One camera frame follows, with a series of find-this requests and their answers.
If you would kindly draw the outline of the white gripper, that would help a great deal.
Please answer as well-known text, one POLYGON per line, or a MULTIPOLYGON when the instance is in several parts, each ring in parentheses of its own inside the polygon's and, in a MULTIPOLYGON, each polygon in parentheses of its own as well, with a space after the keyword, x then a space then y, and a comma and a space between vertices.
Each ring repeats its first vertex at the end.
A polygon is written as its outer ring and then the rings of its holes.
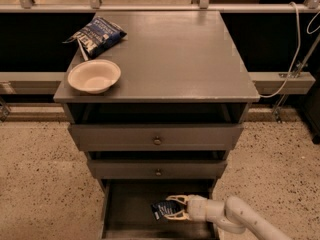
POLYGON ((174 214, 167 214, 165 218, 168 220, 184 221, 206 221, 207 220, 207 204, 208 199, 199 195, 170 195, 167 201, 175 201, 180 204, 187 204, 187 212, 181 210, 174 214))

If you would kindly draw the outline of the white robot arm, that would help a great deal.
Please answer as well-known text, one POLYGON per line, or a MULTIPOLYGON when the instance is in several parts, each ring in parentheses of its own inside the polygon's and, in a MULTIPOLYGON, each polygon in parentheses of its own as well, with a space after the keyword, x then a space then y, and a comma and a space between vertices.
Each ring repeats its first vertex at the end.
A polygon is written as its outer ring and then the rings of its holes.
POLYGON ((215 201, 199 195, 171 195, 166 200, 185 206, 179 212, 166 214, 169 220, 210 222, 233 234, 249 230, 258 240, 293 240, 236 196, 215 201))

